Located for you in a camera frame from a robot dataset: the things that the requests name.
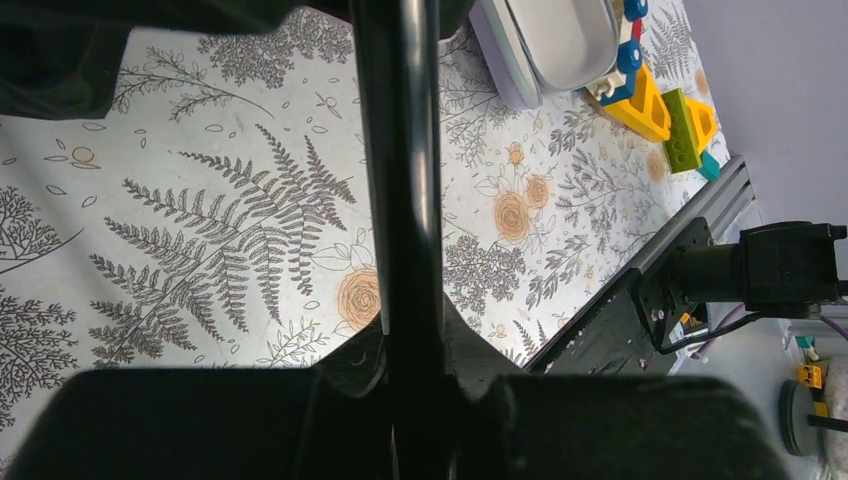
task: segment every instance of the teal toy block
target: teal toy block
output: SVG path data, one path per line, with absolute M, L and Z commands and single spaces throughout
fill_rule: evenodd
M 708 182 L 715 182 L 721 176 L 721 166 L 718 164 L 718 160 L 706 150 L 701 153 L 701 168 L 698 169 L 698 173 Z
M 795 343 L 798 344 L 798 348 L 806 350 L 813 346 L 813 337 L 795 337 Z

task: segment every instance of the metal bracket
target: metal bracket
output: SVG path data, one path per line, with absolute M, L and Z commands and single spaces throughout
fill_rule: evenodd
M 642 326 L 650 332 L 654 348 L 663 346 L 680 315 L 697 307 L 697 302 L 690 301 L 674 279 L 677 255 L 686 248 L 713 244 L 706 219 L 693 219 L 631 287 L 633 306 Z

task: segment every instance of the floral tablecloth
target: floral tablecloth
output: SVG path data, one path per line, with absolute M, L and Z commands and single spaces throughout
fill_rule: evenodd
M 680 0 L 643 44 L 711 103 Z M 440 64 L 444 288 L 522 364 L 704 180 L 577 94 L 510 111 L 467 27 Z M 307 366 L 378 310 L 345 24 L 139 30 L 107 118 L 0 124 L 0 470 L 80 369 Z

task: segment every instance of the black vertical pole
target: black vertical pole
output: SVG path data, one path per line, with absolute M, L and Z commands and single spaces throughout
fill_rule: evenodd
M 350 0 L 398 472 L 446 478 L 437 0 Z

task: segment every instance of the yellow toy block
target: yellow toy block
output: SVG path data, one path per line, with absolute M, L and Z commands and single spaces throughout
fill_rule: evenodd
M 654 143 L 671 138 L 671 116 L 645 63 L 642 63 L 642 67 L 636 72 L 633 96 L 607 105 L 604 110 Z
M 695 140 L 698 153 L 704 153 L 710 140 L 718 131 L 715 121 L 715 110 L 706 103 L 701 103 L 691 98 L 686 99 L 686 108 L 689 109 L 689 118 L 692 119 L 692 129 L 695 131 Z

